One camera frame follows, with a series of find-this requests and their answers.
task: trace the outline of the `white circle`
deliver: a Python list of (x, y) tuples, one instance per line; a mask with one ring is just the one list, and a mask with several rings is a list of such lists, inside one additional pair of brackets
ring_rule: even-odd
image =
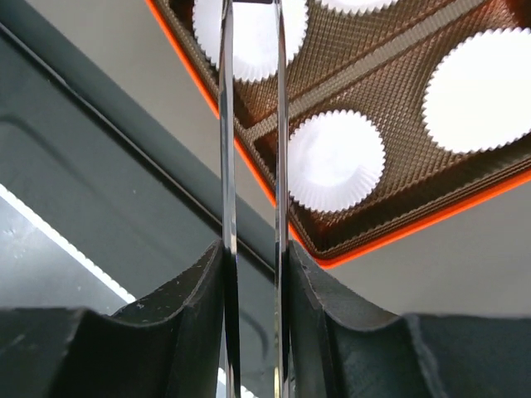
[(289, 143), (290, 194), (310, 210), (342, 211), (371, 193), (384, 163), (382, 139), (367, 117), (352, 110), (315, 115)]
[(497, 30), (464, 41), (426, 88), (424, 122), (454, 153), (512, 143), (531, 130), (531, 31)]
[(367, 12), (380, 11), (387, 8), (398, 0), (319, 0), (324, 7), (336, 12), (351, 12), (352, 14), (364, 14)]
[[(308, 27), (306, 0), (282, 2), (286, 59), (291, 62), (303, 45)], [(278, 39), (275, 4), (235, 2), (234, 77), (259, 81), (278, 70)], [(197, 43), (219, 69), (222, 0), (195, 0), (192, 24)]]

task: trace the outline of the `orange tray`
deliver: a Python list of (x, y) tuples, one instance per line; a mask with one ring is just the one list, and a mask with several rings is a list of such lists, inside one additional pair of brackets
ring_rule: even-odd
[[(171, 43), (173, 49), (177, 53), (179, 59), (183, 63), (185, 69), (187, 70), (188, 74), (192, 77), (192, 80), (194, 81), (195, 85), (199, 89), (199, 92), (202, 94), (203, 98), (206, 100), (208, 106), (210, 107), (211, 111), (214, 113), (214, 115), (219, 119), (219, 113), (217, 108), (217, 101), (216, 99), (212, 98), (210, 93), (208, 92), (208, 89), (205, 87), (205, 85), (202, 83), (201, 77), (194, 69), (192, 62), (188, 59), (187, 54), (182, 49), (182, 47), (179, 45), (178, 40), (175, 38), (175, 36), (172, 34), (171, 29), (169, 28), (168, 24), (165, 22), (162, 14), (157, 9), (155, 4), (153, 3), (153, 0), (145, 0), (147, 3), (149, 10), (157, 20), (157, 23), (160, 25), (161, 29), (163, 30), (164, 34), (168, 38), (169, 42)], [(270, 190), (270, 188), (267, 186), (266, 182), (264, 181), (263, 177), (260, 175), (259, 171), (256, 169), (255, 165), (251, 161), (249, 155), (245, 152), (242, 145), (239, 143), (238, 139), (235, 140), (236, 150), (241, 155), (243, 160), (245, 161), (246, 165), (248, 166), (249, 170), (251, 170), (252, 175), (254, 178), (258, 181), (258, 184), (260, 185), (261, 189), (269, 199), (272, 206), (275, 205), (275, 196), (273, 192)], [(433, 226), (436, 223), (443, 221), (447, 218), (450, 218), (452, 216), (455, 216), (462, 211), (468, 210), (474, 206), (477, 206), (485, 201), (488, 201), (489, 199), (492, 199), (493, 197), (497, 197), (498, 195), (501, 195), (502, 193), (508, 192), (513, 188), (519, 187), (526, 182), (531, 181), (531, 169), (523, 170), (522, 172), (518, 173), (517, 175), (506, 179), (505, 181), (499, 183), (498, 185), (494, 187), (489, 187), (487, 189), (484, 189), (484, 191), (481, 191), (479, 193), (476, 193), (475, 195), (466, 198), (464, 201), (460, 201), (459, 203), (456, 203), (454, 205), (448, 206), (436, 213), (433, 213), (419, 221), (412, 222), (411, 224), (404, 226), (400, 228), (397, 231), (394, 231), (388, 235), (385, 235), (379, 239), (373, 240), (371, 242), (368, 242), (365, 245), (362, 245), (354, 250), (351, 250), (350, 252), (340, 255), (333, 260), (321, 260), (316, 259), (317, 263), (326, 269), (331, 269), (340, 265), (343, 265), (350, 260), (354, 260), (358, 258), (359, 256), (365, 255), (367, 253), (370, 253), (373, 250), (379, 249), (385, 245), (389, 245), (392, 242), (395, 242), (397, 240), (400, 240), (401, 238), (404, 238), (406, 236), (412, 235), (418, 231), (421, 231), (429, 226)], [(293, 228), (292, 225), (290, 225), (290, 233), (292, 236), (300, 243), (304, 244), (302, 240), (300, 239), (299, 235), (295, 231), (295, 228)]]

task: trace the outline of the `metal rod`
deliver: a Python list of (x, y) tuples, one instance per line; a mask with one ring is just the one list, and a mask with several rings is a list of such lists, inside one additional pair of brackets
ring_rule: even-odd
[(276, 157), (275, 209), (275, 340), (277, 368), (275, 397), (290, 396), (290, 328), (288, 307), (288, 101), (286, 98), (285, 29), (282, 0), (275, 0), (279, 44), (278, 71), (278, 151)]
[(223, 0), (219, 67), (219, 116), (222, 151), (225, 372), (227, 374), (227, 398), (241, 398), (240, 319), (236, 265), (236, 181), (234, 175), (233, 37), (232, 0)]

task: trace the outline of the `baking cup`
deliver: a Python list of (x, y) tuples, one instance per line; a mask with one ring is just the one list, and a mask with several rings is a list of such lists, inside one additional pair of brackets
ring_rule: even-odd
[(437, 66), (424, 97), (426, 130), (454, 153), (498, 148), (531, 131), (531, 30), (469, 37)]
[[(278, 35), (275, 4), (235, 2), (234, 77), (260, 81), (278, 70)], [(308, 28), (305, 0), (283, 1), (286, 59), (290, 63), (300, 51)], [(195, 0), (193, 31), (199, 46), (219, 69), (222, 0)]]
[(323, 7), (339, 13), (366, 14), (388, 8), (398, 0), (318, 0)]
[(352, 110), (315, 115), (290, 139), (290, 194), (312, 211), (342, 211), (373, 191), (384, 163), (382, 139), (366, 116)]

